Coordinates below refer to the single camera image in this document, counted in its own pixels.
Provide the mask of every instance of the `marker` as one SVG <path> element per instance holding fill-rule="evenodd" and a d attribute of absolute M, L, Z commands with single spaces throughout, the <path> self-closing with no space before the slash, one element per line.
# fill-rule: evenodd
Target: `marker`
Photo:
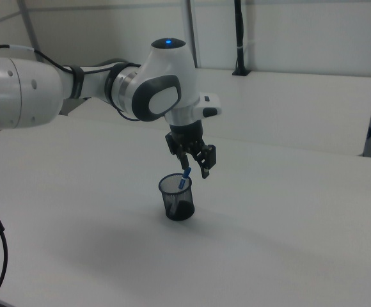
<path fill-rule="evenodd" d="M 184 184 L 186 184 L 186 180 L 187 180 L 188 176 L 190 175 L 190 172 L 191 172 L 191 168 L 190 168 L 190 167 L 188 167 L 188 168 L 184 171 L 184 173 L 183 173 L 183 177 L 181 178 L 181 180 L 180 180 L 180 184 L 178 185 L 178 188 L 179 188 L 180 190 L 182 190 L 183 187 L 184 187 Z"/>

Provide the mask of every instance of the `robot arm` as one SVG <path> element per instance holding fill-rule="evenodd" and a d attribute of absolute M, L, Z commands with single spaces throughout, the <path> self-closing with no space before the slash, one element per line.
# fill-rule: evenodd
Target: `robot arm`
<path fill-rule="evenodd" d="M 0 58 L 0 129 L 50 122 L 66 98 L 97 97 L 144 122 L 162 116 L 170 125 L 166 140 L 188 167 L 191 154 L 203 178 L 216 163 L 216 148 L 202 140 L 201 120 L 221 114 L 215 94 L 200 93 L 194 61 L 181 40 L 152 44 L 142 66 L 118 62 L 102 67 L 58 67 Z"/>

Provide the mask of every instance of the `white wall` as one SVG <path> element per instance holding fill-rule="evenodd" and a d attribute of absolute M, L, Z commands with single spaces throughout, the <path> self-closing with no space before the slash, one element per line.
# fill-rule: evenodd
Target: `white wall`
<path fill-rule="evenodd" d="M 371 77 L 371 1 L 254 2 L 260 4 L 243 6 L 248 68 Z M 233 69 L 237 56 L 233 1 L 193 4 L 201 67 Z M 367 153 L 371 155 L 371 141 Z"/>
<path fill-rule="evenodd" d="M 28 0 L 26 6 L 41 50 L 62 63 L 142 63 L 158 38 L 189 41 L 180 0 Z"/>

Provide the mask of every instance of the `white table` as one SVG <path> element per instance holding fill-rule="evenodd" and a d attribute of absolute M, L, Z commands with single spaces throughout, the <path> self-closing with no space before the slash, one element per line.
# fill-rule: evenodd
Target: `white table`
<path fill-rule="evenodd" d="M 206 138 L 196 212 L 164 215 L 161 130 L 59 116 L 0 132 L 14 306 L 371 306 L 371 159 Z"/>
<path fill-rule="evenodd" d="M 206 135 L 254 143 L 361 155 L 371 116 L 371 78 L 338 75 L 197 71 L 201 91 L 218 94 L 223 114 L 204 120 Z M 124 123 L 116 111 L 91 99 L 69 116 Z M 163 118 L 128 123 L 167 129 Z"/>

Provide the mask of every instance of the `black mesh cup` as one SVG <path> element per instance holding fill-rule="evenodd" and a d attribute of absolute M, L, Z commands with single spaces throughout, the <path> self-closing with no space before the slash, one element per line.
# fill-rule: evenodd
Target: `black mesh cup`
<path fill-rule="evenodd" d="M 182 174 L 171 174 L 159 182 L 166 216 L 173 221 L 184 221 L 194 214 L 191 178 L 187 178 L 183 189 L 179 189 L 181 178 Z"/>

